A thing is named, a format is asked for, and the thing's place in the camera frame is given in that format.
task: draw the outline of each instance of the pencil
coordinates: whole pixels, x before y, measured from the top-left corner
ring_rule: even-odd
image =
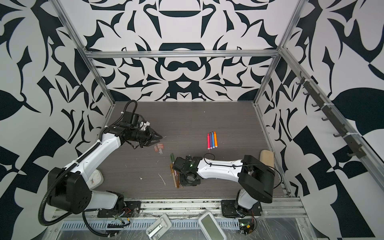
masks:
[[[215,131],[214,135],[215,135],[215,147],[217,147],[216,131]]]
[[[176,185],[175,171],[173,171],[173,164],[171,163],[169,166],[170,166],[170,172],[172,173],[172,177],[173,177],[173,183],[175,184],[175,187],[177,187],[177,185]]]

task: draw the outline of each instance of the orange marker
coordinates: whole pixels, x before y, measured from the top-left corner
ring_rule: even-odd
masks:
[[[214,133],[214,137],[215,137],[215,147],[217,147],[216,131],[215,131],[215,133]]]

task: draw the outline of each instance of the metal vent grate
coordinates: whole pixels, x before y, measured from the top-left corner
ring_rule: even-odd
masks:
[[[239,230],[239,222],[237,219],[216,219],[222,229]],[[131,220],[131,224],[124,230],[146,230],[154,223],[155,220]],[[197,219],[171,219],[173,230],[189,230],[200,229]],[[94,229],[105,229],[107,221],[105,220],[89,220],[89,224]],[[84,230],[86,226],[82,220],[64,221],[62,231]]]

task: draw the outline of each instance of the white clip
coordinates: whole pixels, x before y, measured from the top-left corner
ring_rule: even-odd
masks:
[[[343,139],[346,137],[346,136],[349,136],[349,135],[359,135],[360,134],[358,132],[347,132],[344,136],[343,136]]]
[[[323,106],[320,108],[320,110],[323,109],[323,107],[327,106],[327,105],[334,105],[333,103],[324,103]]]

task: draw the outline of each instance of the debris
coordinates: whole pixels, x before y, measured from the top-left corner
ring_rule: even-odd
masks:
[[[158,174],[160,176],[160,174]],[[160,176],[161,177],[161,176]],[[166,185],[164,179],[161,177],[161,180],[163,180],[164,186]]]

